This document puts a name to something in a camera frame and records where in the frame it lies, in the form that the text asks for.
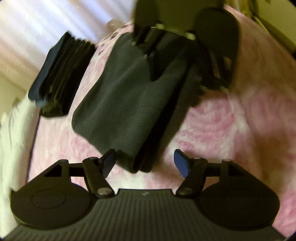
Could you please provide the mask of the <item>stack of folded dark clothes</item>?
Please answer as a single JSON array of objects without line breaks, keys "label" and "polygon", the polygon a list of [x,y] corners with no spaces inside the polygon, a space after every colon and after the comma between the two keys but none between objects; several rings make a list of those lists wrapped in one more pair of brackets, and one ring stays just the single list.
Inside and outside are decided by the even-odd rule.
[{"label": "stack of folded dark clothes", "polygon": [[69,32],[49,50],[28,97],[46,118],[65,116],[96,51],[95,45]]}]

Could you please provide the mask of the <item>black fleece pants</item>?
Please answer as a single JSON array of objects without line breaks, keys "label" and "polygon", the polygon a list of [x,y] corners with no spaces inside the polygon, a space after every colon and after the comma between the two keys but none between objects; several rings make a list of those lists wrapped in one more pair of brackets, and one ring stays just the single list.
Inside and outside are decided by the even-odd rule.
[{"label": "black fleece pants", "polygon": [[74,132],[101,153],[114,149],[117,164],[127,171],[151,171],[185,85],[186,49],[196,45],[185,38],[182,52],[151,81],[143,51],[132,44],[131,33],[122,34],[99,80],[74,111]]}]

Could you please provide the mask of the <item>pink rose blanket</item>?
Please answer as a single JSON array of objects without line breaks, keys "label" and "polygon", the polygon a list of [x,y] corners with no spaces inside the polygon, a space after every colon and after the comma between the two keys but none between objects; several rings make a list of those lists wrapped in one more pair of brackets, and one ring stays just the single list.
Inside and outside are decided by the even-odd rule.
[{"label": "pink rose blanket", "polygon": [[149,173],[115,166],[113,189],[177,189],[182,177],[173,162],[181,149],[211,162],[236,161],[280,198],[274,227],[295,232],[295,60],[261,24],[226,6],[240,26],[238,65],[230,90],[190,95],[178,110]]}]

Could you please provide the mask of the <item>pink curtain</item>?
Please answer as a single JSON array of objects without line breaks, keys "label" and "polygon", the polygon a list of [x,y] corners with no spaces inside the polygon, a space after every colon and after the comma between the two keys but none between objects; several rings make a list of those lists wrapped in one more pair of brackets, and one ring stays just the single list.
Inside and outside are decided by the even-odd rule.
[{"label": "pink curtain", "polygon": [[127,23],[134,1],[1,1],[1,76],[27,90],[66,31],[94,43]]}]

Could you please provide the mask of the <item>grey striped duvet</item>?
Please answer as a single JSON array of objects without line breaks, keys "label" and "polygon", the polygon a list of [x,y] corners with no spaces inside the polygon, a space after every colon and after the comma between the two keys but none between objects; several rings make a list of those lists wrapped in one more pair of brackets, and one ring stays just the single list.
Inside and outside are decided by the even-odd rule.
[{"label": "grey striped duvet", "polygon": [[18,191],[27,182],[39,111],[35,103],[25,97],[1,117],[1,237],[16,227],[10,208],[11,192]]}]

